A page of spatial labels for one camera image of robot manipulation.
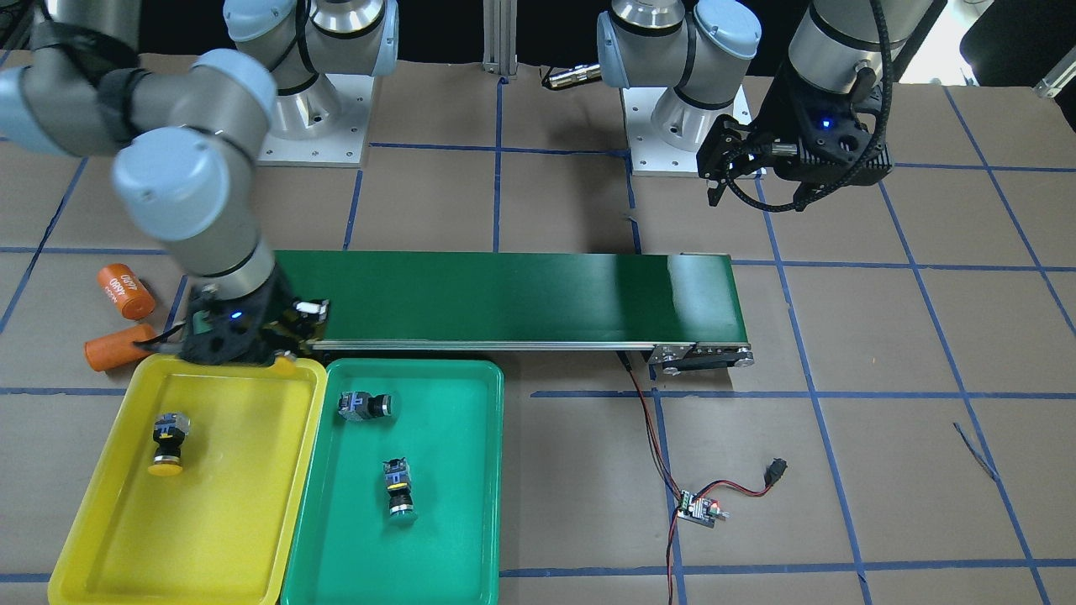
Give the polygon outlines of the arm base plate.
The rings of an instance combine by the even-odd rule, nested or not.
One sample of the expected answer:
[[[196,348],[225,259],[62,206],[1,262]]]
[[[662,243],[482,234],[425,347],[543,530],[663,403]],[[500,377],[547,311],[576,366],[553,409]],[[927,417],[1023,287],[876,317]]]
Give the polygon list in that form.
[[[322,74],[305,92],[280,96],[258,165],[362,168],[378,83]]]
[[[744,88],[719,110],[688,105],[676,92],[660,87],[621,89],[624,127],[635,175],[696,177],[696,154],[719,116],[742,125],[752,115]]]

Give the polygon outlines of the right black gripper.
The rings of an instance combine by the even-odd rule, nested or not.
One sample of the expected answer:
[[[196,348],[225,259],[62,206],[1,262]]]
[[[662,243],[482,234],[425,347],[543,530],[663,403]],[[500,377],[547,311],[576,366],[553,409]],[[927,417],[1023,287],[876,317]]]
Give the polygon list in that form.
[[[293,294],[281,269],[245,297],[223,299],[206,287],[189,295],[192,358],[305,357],[324,338],[330,300]]]

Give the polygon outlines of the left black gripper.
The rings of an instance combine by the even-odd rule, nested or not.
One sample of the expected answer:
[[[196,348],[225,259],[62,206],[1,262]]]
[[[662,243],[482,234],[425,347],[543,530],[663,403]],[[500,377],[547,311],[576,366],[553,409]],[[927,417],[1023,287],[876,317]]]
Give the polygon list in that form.
[[[776,167],[778,160],[796,154],[799,145],[799,127],[794,123],[791,81],[796,76],[791,64],[781,64],[770,82],[770,87],[748,125],[730,114],[721,114],[712,124],[696,152],[697,175],[708,183],[707,202],[718,206],[726,192],[750,207],[765,207],[746,194],[738,184],[738,175],[748,175],[758,168]]]

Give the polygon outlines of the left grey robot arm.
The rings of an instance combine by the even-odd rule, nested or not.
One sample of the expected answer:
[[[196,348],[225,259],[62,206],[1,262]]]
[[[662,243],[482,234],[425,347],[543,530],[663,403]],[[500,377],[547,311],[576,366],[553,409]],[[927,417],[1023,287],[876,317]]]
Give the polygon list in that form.
[[[708,203],[730,192],[764,212],[802,212],[893,170],[887,131],[902,53],[931,1],[811,1],[758,115],[727,112],[763,42],[738,1],[614,1],[597,18],[604,83],[664,92],[662,137],[695,153]]]

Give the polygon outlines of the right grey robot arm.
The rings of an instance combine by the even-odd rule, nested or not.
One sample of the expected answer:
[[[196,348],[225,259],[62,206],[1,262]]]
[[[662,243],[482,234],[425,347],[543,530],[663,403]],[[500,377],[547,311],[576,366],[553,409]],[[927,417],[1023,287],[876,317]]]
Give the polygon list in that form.
[[[3,72],[3,135],[31,152],[113,157],[134,226],[192,278],[180,339],[131,348],[193,364],[311,356],[330,313],[291,287],[247,203],[277,100],[327,74],[387,76],[395,1],[227,1],[233,50],[184,74],[142,68],[139,1],[37,1],[32,62]]]

